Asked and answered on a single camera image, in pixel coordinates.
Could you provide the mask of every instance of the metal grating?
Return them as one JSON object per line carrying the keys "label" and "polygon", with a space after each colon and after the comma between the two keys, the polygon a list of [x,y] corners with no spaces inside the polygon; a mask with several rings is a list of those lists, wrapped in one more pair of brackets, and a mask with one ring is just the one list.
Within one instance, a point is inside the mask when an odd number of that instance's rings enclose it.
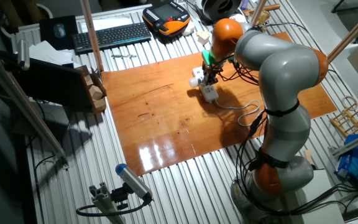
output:
{"label": "metal grating", "polygon": [[[304,23],[295,12],[288,0],[268,0],[267,4],[280,3],[281,9],[272,11],[270,23],[295,22],[303,26]],[[145,6],[121,9],[113,12],[102,12],[94,16],[95,19],[120,14],[130,14],[133,22],[140,22],[141,13]],[[196,32],[208,30],[196,19]],[[40,42],[39,26],[21,27],[20,32],[12,36],[12,46],[16,51],[16,43],[20,39],[29,44]],[[269,34],[287,32],[291,39],[298,44],[318,48],[312,38],[303,30],[293,26],[273,26],[268,28]],[[204,46],[197,42],[196,34],[180,37],[163,45],[152,39],[141,44],[118,47],[101,52],[104,69],[106,71],[123,70],[132,67],[160,62],[170,58],[181,57],[209,49],[211,43]],[[135,58],[111,58],[113,54],[134,54]],[[96,68],[93,53],[75,56],[78,64]],[[329,72],[322,82],[324,89],[339,110],[344,107],[341,98],[352,95],[349,87],[335,73]],[[304,156],[304,150],[309,149],[314,163],[320,169],[324,168],[329,174],[331,184],[339,181],[333,174],[335,159],[327,151],[328,146],[338,147],[343,144],[341,134],[329,122],[338,112],[324,115],[312,120],[309,140],[298,153]],[[90,185],[97,185],[104,181],[111,189],[122,185],[122,180],[115,174],[115,166],[125,162],[121,145],[108,108],[105,112],[94,116],[83,113],[74,114],[70,118],[70,130],[62,145],[67,152],[68,165],[64,170],[55,159],[41,164],[37,169],[39,190],[35,184],[35,176],[30,169],[33,185],[34,202],[39,223],[109,223],[107,218],[79,217],[75,209],[91,204],[88,192]],[[247,147],[259,148],[261,138],[255,138]],[[127,223],[240,223],[242,218],[231,201],[229,186],[235,177],[233,160],[236,158],[236,148],[225,149],[205,154],[170,167],[143,175],[141,178],[150,187],[155,202],[142,210],[124,215]],[[34,167],[40,160],[52,153],[36,139],[27,149],[30,167]],[[248,150],[244,160],[253,157],[252,150]],[[136,196],[129,198],[130,208],[140,205]]]}

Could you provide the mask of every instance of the table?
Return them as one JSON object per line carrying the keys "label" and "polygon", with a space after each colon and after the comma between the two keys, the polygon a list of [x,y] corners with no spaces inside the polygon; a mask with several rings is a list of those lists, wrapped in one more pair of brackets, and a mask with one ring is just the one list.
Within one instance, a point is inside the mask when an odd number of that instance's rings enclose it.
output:
{"label": "table", "polygon": [[[286,33],[277,35],[290,41]],[[127,165],[143,175],[246,138],[247,128],[237,124],[240,115],[253,110],[224,110],[204,101],[198,88],[188,85],[193,68],[202,63],[201,53],[119,72],[102,73],[112,116]],[[230,77],[231,63],[222,75]],[[251,100],[263,101],[259,87],[238,79],[215,88],[222,105],[240,107]],[[321,85],[302,91],[300,103],[311,118],[336,111]],[[250,124],[257,113],[245,117]],[[263,134],[259,130],[254,137]]]}
{"label": "table", "polygon": [[[282,5],[278,11],[273,11],[269,21],[271,23],[296,22],[303,24],[299,15],[289,1],[280,1]],[[130,16],[133,22],[140,22],[141,13],[147,6],[132,7],[117,11],[108,11],[94,14],[95,19],[109,16]],[[83,16],[76,17],[77,24],[84,21]],[[196,19],[196,31],[207,30]],[[317,48],[314,42],[302,30],[293,26],[269,27],[269,34],[286,31],[291,40]],[[19,32],[12,36],[13,51],[16,51],[18,40],[24,39],[29,44],[40,42],[39,26],[37,24],[21,27]],[[119,71],[139,67],[149,63],[161,62],[171,58],[191,55],[201,50],[209,50],[210,43],[202,46],[197,43],[197,37],[181,37],[174,39],[167,45],[162,45],[155,39],[143,44],[134,44],[101,52],[105,71]],[[137,58],[111,58],[112,54],[136,54]],[[75,56],[75,62],[81,65],[96,68],[93,54]],[[350,93],[339,76],[329,72],[322,86],[327,91],[334,105],[342,110],[341,98]],[[309,149],[314,163],[319,169],[326,169],[331,185],[340,181],[334,175],[335,158],[326,149],[328,146],[339,146],[343,137],[336,132],[329,119],[338,115],[338,112],[315,118],[311,122],[311,134],[305,146],[297,154],[304,155]],[[42,223],[41,212],[45,223],[108,223],[105,218],[78,217],[75,208],[91,204],[88,187],[105,181],[110,189],[119,187],[122,180],[115,174],[115,166],[127,162],[122,153],[122,147],[117,135],[115,123],[108,108],[96,116],[86,116],[76,113],[70,120],[70,129],[67,139],[63,141],[63,148],[68,152],[68,170],[53,166],[47,162],[37,169],[40,181],[41,198],[38,201],[37,191],[33,187],[36,215]],[[250,152],[245,160],[253,158],[252,149],[260,146],[261,138],[251,139],[247,149]],[[33,163],[37,164],[43,158],[50,156],[50,149],[42,141],[35,141],[34,157],[29,149],[26,153],[29,159],[32,185],[35,186]],[[189,159],[155,172],[143,175],[141,178],[148,185],[153,194],[154,202],[141,211],[124,215],[128,223],[242,223],[242,218],[234,208],[230,198],[228,186],[236,176],[232,158],[236,158],[236,149],[233,146],[213,151],[203,156]],[[139,200],[130,195],[129,206],[139,206]]]}

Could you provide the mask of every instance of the mouse pad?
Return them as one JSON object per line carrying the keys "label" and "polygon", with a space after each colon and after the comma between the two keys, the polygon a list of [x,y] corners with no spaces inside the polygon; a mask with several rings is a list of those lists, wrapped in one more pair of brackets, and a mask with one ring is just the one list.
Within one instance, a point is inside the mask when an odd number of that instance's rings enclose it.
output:
{"label": "mouse pad", "polygon": [[[63,24],[65,27],[66,36],[63,38],[56,38],[53,27],[56,24]],[[40,22],[41,41],[46,40],[56,50],[71,50],[74,49],[73,34],[77,34],[77,24],[75,16],[65,16],[53,19],[48,19]]]}

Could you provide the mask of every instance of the computer mouse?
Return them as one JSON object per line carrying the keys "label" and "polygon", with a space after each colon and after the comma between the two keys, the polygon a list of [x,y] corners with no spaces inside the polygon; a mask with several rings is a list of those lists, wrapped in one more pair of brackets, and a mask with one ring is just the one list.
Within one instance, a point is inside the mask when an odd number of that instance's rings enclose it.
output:
{"label": "computer mouse", "polygon": [[63,38],[66,36],[65,26],[63,24],[56,24],[53,27],[53,33],[56,38]]}

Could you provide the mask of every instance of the pen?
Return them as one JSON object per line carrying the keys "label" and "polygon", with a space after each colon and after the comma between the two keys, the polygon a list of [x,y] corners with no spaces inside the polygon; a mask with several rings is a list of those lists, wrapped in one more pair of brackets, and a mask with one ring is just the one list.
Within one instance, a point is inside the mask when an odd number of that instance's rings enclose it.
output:
{"label": "pen", "polygon": [[115,57],[129,57],[129,58],[133,58],[133,57],[137,57],[136,55],[112,55],[111,57],[115,58]]}

